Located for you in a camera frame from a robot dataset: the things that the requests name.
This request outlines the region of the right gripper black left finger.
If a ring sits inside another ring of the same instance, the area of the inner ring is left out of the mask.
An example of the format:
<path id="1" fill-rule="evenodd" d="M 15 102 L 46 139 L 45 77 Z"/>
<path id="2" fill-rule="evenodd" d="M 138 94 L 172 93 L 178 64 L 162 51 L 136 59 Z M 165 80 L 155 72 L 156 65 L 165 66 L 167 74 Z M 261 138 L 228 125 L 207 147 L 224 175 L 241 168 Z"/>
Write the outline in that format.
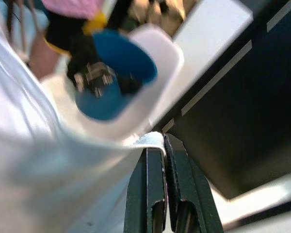
<path id="1" fill-rule="evenodd" d="M 159 149 L 144 149 L 129 180 L 124 233 L 162 233 L 166 211 L 163 154 Z"/>

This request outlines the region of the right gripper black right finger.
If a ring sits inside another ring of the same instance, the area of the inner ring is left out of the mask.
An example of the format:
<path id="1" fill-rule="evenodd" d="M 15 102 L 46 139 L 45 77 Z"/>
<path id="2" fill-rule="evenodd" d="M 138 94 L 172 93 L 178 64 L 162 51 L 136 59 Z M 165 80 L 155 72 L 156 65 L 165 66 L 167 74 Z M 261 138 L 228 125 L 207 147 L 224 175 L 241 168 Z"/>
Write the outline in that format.
<path id="1" fill-rule="evenodd" d="M 202 170 L 182 141 L 164 135 L 169 215 L 174 233 L 223 233 L 222 223 Z"/>

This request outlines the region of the white t-shirt grey print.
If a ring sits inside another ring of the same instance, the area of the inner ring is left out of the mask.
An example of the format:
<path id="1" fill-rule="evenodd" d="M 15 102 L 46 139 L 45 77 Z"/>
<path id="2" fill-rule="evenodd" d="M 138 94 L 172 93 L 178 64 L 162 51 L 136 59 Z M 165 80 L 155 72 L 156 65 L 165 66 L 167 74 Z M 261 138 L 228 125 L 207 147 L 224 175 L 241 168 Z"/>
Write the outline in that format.
<path id="1" fill-rule="evenodd" d="M 163 136 L 122 144 L 70 130 L 9 45 L 0 12 L 0 233 L 123 233 L 145 149 L 164 155 Z"/>

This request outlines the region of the blue plastic basin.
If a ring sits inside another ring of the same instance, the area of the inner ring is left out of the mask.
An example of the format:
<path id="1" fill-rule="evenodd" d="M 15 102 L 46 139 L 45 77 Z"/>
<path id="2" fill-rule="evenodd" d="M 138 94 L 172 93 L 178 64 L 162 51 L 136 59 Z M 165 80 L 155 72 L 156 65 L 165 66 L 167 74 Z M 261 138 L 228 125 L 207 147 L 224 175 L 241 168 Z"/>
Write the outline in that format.
<path id="1" fill-rule="evenodd" d="M 105 30 L 91 36 L 98 60 L 75 74 L 78 109 L 95 120 L 120 115 L 157 78 L 154 61 L 128 37 Z"/>

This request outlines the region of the person's bare leg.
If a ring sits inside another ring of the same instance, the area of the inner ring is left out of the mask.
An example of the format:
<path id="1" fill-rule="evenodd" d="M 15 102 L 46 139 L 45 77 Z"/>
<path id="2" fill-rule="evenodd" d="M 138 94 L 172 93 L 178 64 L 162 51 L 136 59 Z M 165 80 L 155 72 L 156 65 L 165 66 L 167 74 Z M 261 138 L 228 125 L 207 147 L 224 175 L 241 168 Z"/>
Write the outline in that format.
<path id="1" fill-rule="evenodd" d="M 43 36 L 37 35 L 33 40 L 28 65 L 40 80 L 54 71 L 60 56 L 60 53 L 47 45 Z"/>

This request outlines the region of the pink shirt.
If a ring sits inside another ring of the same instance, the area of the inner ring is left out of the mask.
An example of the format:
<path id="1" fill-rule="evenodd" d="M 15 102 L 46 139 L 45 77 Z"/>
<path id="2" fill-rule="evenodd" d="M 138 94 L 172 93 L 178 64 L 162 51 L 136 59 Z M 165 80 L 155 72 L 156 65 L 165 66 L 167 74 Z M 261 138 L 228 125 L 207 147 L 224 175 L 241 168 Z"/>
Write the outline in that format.
<path id="1" fill-rule="evenodd" d="M 50 12 L 73 18 L 93 19 L 104 0 L 41 0 Z"/>

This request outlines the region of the black room door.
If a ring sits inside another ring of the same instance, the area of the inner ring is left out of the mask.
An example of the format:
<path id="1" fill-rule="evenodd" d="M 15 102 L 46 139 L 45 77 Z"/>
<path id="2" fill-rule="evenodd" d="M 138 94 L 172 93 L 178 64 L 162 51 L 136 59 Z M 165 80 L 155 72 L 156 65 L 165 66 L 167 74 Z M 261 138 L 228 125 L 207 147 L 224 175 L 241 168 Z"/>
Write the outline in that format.
<path id="1" fill-rule="evenodd" d="M 155 128 L 227 199 L 291 173 L 291 0 L 202 0 L 175 35 L 179 95 Z"/>

